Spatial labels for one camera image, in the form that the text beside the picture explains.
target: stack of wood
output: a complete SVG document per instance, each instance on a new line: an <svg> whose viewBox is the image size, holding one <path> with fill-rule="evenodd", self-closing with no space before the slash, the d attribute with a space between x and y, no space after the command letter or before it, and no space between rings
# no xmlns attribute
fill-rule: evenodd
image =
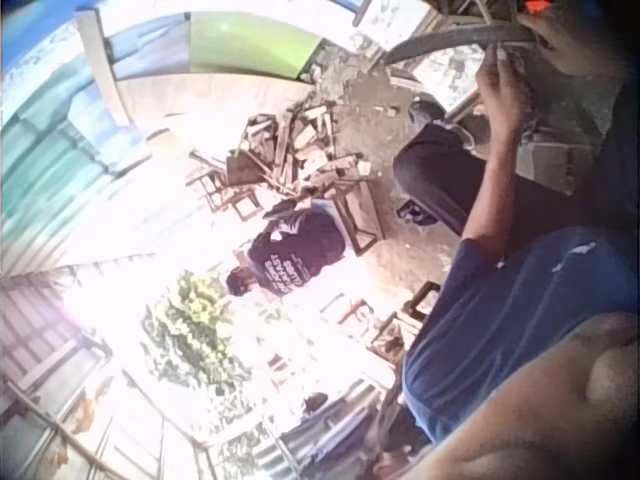
<svg viewBox="0 0 640 480"><path fill-rule="evenodd" d="M281 118L256 115L227 159L229 184L266 182L270 189L293 197L305 187L368 176L371 164L358 154L336 158L334 135L328 105L286 112Z"/></svg>

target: workshop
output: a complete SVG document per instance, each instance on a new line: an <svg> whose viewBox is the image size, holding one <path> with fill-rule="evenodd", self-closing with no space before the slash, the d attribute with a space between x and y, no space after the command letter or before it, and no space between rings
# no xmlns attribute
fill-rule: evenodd
<svg viewBox="0 0 640 480"><path fill-rule="evenodd" d="M640 478L614 3L3 0L0 478Z"/></svg>

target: curved blade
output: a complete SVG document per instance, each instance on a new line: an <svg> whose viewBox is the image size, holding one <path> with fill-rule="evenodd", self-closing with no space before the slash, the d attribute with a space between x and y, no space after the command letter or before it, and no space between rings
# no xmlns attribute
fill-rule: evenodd
<svg viewBox="0 0 640 480"><path fill-rule="evenodd" d="M473 25L452 30L425 33L411 37L393 47L384 58L385 65L419 57L445 48L493 43L536 43L535 34L527 27L505 23L500 25Z"/></svg>

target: tree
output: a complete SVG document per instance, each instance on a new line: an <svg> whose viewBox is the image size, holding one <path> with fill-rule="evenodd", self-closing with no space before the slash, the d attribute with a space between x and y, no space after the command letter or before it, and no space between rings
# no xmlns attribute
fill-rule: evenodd
<svg viewBox="0 0 640 480"><path fill-rule="evenodd" d="M150 341L142 348L158 379L213 389L217 396L234 393L248 379L229 352L233 320L222 291L218 279L184 272L153 308L147 307L142 327Z"/></svg>
<svg viewBox="0 0 640 480"><path fill-rule="evenodd" d="M209 435L221 433L254 406L244 397L246 369L230 353L233 320L222 301L224 287L213 276L184 272L155 305L147 307L142 327L149 337L141 342L150 373L207 395L210 412L204 419ZM254 429L222 446L224 478L251 476L257 465L252 449L264 439Z"/></svg>

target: blue t-shirt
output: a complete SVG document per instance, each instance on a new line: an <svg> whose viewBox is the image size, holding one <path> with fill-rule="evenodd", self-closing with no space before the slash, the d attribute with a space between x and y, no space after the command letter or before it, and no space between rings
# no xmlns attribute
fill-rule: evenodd
<svg viewBox="0 0 640 480"><path fill-rule="evenodd" d="M407 405L433 442L462 423L504 380L580 323L638 313L633 238L571 227L534 241L502 267L473 240L404 363Z"/></svg>

